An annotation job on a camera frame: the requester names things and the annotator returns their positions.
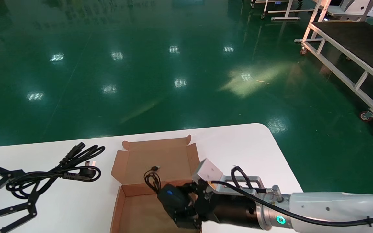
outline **black cylindrical joint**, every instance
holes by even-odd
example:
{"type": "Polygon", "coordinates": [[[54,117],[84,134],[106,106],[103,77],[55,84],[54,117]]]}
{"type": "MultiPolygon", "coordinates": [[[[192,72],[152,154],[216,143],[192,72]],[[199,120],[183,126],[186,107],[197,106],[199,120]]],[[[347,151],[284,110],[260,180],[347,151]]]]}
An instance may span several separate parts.
{"type": "Polygon", "coordinates": [[[213,198],[211,202],[216,202],[213,213],[220,224],[261,229],[254,201],[244,196],[231,195],[217,195],[213,198]]]}

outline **caster wheel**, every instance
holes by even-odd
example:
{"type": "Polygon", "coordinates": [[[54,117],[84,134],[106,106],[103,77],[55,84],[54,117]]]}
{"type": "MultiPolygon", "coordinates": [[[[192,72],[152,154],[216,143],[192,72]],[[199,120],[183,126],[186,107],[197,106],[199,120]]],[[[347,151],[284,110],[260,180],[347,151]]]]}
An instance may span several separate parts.
{"type": "Polygon", "coordinates": [[[359,117],[364,122],[369,122],[373,119],[373,116],[368,116],[369,114],[367,115],[367,113],[368,113],[368,111],[363,111],[359,114],[359,117]]]}
{"type": "Polygon", "coordinates": [[[302,50],[300,50],[300,54],[301,55],[306,55],[308,53],[308,49],[307,48],[303,48],[302,50]]]}

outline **red caster wheel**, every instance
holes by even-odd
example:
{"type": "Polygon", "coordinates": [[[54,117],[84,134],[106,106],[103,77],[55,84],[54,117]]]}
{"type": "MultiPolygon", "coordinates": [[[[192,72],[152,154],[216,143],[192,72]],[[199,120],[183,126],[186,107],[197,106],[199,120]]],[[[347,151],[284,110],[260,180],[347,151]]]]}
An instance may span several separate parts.
{"type": "Polygon", "coordinates": [[[301,55],[306,55],[308,53],[308,49],[307,48],[303,48],[302,50],[300,50],[300,54],[301,55]]]}
{"type": "Polygon", "coordinates": [[[361,118],[362,121],[368,122],[372,120],[373,114],[372,112],[369,112],[369,111],[363,111],[359,114],[359,117],[361,118]]]}

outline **green epoxy floor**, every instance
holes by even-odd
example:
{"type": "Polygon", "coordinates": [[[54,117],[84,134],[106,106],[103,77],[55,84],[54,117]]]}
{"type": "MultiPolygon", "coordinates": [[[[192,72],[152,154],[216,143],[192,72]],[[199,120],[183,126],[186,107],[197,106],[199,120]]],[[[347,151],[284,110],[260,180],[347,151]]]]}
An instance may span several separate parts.
{"type": "Polygon", "coordinates": [[[373,193],[366,106],[293,42],[310,15],[272,22],[250,10],[240,0],[0,0],[0,146],[258,122],[303,190],[373,193]]]}

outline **black tabletop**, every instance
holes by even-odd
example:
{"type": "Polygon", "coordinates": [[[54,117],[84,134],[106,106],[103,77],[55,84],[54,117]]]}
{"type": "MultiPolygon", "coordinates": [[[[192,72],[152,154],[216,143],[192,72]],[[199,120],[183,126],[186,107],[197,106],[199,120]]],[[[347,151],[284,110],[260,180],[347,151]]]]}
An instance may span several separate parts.
{"type": "Polygon", "coordinates": [[[317,28],[373,68],[373,26],[367,22],[314,22],[317,28]]]}

